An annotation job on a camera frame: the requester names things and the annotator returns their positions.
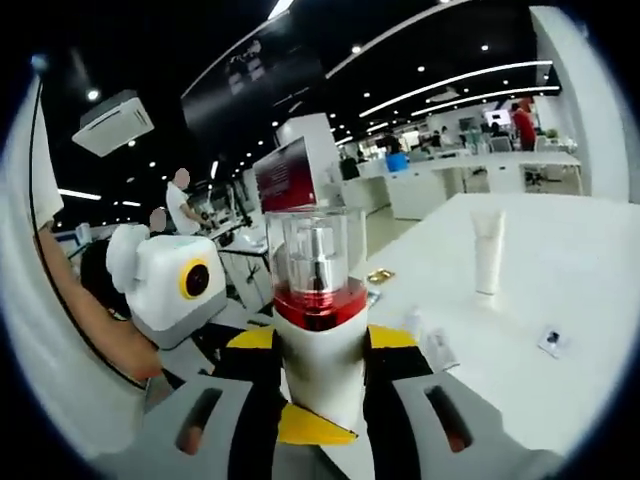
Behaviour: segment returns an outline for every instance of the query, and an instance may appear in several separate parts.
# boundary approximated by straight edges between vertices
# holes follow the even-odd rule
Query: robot
[[[145,417],[128,448],[96,460],[102,472],[280,478],[272,471],[280,445],[348,448],[360,415],[376,479],[533,480],[558,469],[558,456],[519,445],[498,410],[448,373],[434,373],[408,332],[368,325],[361,212],[272,213],[267,235],[273,324],[233,338],[215,368],[190,376]],[[224,310],[224,276],[207,239],[148,239],[145,227],[122,226],[107,266],[134,322],[161,351],[181,349]],[[194,426],[198,448],[185,453],[177,445]]]

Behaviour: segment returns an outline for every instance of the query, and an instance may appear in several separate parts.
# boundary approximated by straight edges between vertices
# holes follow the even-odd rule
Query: yellow trim
[[[288,403],[278,424],[278,441],[290,445],[347,445],[358,436],[314,413]]]
[[[247,330],[231,339],[227,347],[270,349],[273,344],[273,327],[261,327]]]
[[[416,341],[409,332],[380,325],[369,325],[372,348],[415,347]]]
[[[189,272],[191,271],[191,269],[196,265],[204,265],[206,267],[207,263],[201,258],[194,258],[182,268],[182,273],[180,274],[180,280],[178,281],[180,294],[187,300],[193,300],[194,298],[198,298],[200,296],[200,295],[196,295],[194,297],[193,295],[190,295],[189,292],[187,292],[187,276],[189,275]]]

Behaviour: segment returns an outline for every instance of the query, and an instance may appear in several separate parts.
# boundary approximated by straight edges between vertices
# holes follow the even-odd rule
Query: person's arm
[[[162,373],[156,348],[131,322],[114,320],[109,312],[84,289],[71,264],[51,234],[49,225],[37,233],[44,262],[78,325],[91,342],[122,372],[136,380]]]
[[[187,218],[190,218],[194,222],[198,222],[200,225],[204,227],[208,227],[211,225],[211,223],[207,222],[206,220],[203,220],[203,218],[200,215],[198,215],[196,212],[194,212],[191,209],[191,207],[189,207],[189,205],[186,203],[183,203],[182,205],[180,205],[180,210],[182,210],[182,213],[184,213]]]

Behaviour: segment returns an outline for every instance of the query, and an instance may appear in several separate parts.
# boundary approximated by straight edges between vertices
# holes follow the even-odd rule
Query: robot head
[[[170,349],[227,304],[224,271],[215,244],[204,237],[149,238],[144,225],[116,229],[106,258],[136,327]]]

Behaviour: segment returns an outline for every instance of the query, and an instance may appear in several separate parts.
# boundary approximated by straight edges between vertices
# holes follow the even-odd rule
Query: ceiling light
[[[340,145],[342,145],[343,143],[347,143],[350,142],[351,140],[353,140],[353,137],[344,137],[342,140],[340,140],[339,142],[336,142],[336,145],[339,147]]]
[[[60,195],[66,195],[68,197],[86,198],[87,200],[100,200],[102,198],[100,195],[93,195],[92,193],[74,192],[73,190],[65,190],[64,188],[59,188],[58,193]]]
[[[100,90],[96,88],[92,88],[87,91],[87,99],[91,102],[95,102],[98,98],[100,98]]]
[[[560,87],[526,87],[526,88],[514,88],[512,90],[502,90],[500,92],[485,93],[484,95],[475,95],[473,97],[463,98],[461,100],[454,100],[452,102],[436,105],[435,107],[425,108],[424,110],[418,110],[416,112],[413,112],[411,116],[416,117],[418,115],[422,115],[423,113],[432,112],[434,110],[439,110],[441,108],[451,107],[453,105],[460,105],[461,103],[474,102],[476,100],[482,100],[483,98],[500,97],[503,95],[510,95],[512,93],[535,92],[535,91],[541,91],[541,90],[556,91],[556,90],[560,90]]]
[[[280,15],[282,12],[287,10],[292,3],[293,3],[293,0],[278,0],[278,3],[276,3],[276,6],[273,7],[273,10],[271,10],[268,20],[271,20],[272,18]]]
[[[381,103],[380,105],[377,105],[365,112],[362,112],[360,114],[360,118],[364,118],[368,115],[371,115],[374,112],[377,112],[378,110],[382,110],[383,108],[386,108],[388,106],[391,106],[395,103],[398,103],[402,100],[406,100],[407,98],[411,98],[414,95],[419,95],[421,93],[424,93],[428,90],[433,90],[434,88],[438,88],[438,87],[442,87],[444,85],[448,85],[449,83],[455,83],[455,82],[459,82],[461,80],[467,79],[467,78],[471,78],[471,77],[476,77],[478,75],[483,75],[485,73],[492,73],[492,72],[499,72],[501,70],[510,70],[512,68],[523,68],[523,67],[533,67],[533,66],[539,66],[539,65],[553,65],[553,62],[551,60],[533,60],[530,62],[520,62],[520,63],[510,63],[508,65],[500,65],[498,67],[491,67],[491,68],[485,68],[482,70],[476,70],[474,72],[469,72],[469,73],[464,73],[462,75],[458,75],[457,77],[451,77],[448,78],[446,80],[442,80],[440,82],[436,82],[436,83],[432,83],[431,85],[427,85],[426,87],[422,87],[419,88],[417,90],[413,90],[412,92],[409,93],[405,93],[404,95],[400,95],[399,97],[396,98],[392,98],[391,100],[388,100],[384,103]]]
[[[215,162],[213,162],[213,165],[211,165],[211,180],[216,178],[217,171],[218,171],[218,161],[216,160]]]
[[[381,128],[388,127],[388,126],[389,126],[389,122],[384,122],[379,125],[376,125],[375,127],[368,128],[367,132],[375,132],[376,130],[380,130]]]

